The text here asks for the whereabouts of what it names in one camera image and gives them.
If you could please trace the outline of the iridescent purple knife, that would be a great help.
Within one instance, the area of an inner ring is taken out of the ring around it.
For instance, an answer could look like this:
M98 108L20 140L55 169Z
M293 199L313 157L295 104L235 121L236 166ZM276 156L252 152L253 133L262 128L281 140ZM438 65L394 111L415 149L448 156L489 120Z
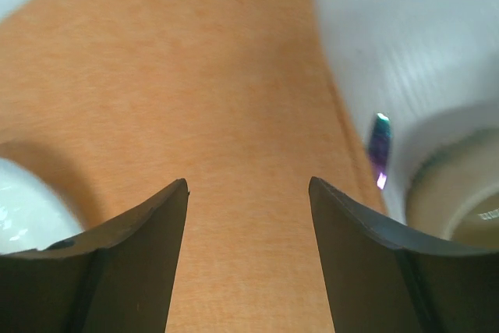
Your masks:
M383 190L388 179L388 161L391 149L391 122L383 113L373 117L367 156L373 171L374 181L379 190Z

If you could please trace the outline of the white ceramic plate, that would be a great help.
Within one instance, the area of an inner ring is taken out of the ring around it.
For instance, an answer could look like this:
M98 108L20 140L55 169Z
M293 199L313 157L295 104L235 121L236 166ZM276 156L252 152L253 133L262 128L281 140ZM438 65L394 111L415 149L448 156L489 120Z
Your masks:
M44 250L80 234L68 204L34 173L1 160L1 253Z

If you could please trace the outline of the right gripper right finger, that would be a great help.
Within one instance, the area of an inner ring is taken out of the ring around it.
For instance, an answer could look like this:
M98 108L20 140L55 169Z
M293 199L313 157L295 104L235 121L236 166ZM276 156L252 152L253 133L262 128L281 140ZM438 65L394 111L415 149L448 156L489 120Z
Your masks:
M320 178L309 196L337 332L497 331L497 251L429 236Z

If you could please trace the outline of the beige ceramic mug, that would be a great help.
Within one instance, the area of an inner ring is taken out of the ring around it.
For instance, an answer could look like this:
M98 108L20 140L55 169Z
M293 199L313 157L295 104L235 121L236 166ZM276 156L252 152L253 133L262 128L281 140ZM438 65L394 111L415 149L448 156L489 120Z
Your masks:
M418 128L421 159L405 196L408 226L441 239L498 248L498 106L443 112Z

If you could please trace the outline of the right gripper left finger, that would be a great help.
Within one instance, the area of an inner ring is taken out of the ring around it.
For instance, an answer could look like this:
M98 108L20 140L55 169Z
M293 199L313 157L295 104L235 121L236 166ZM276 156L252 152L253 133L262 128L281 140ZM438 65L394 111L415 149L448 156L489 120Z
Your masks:
M2 331L163 332L188 199L178 179L77 236L2 256Z

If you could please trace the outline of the orange cloth placemat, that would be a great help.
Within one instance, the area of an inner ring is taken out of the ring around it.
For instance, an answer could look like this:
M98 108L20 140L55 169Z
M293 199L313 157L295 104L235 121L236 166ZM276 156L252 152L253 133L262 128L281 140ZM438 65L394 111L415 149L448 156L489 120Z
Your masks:
M92 224L187 181L170 332L333 331L309 180L383 207L313 0L33 0L1 24L1 142Z

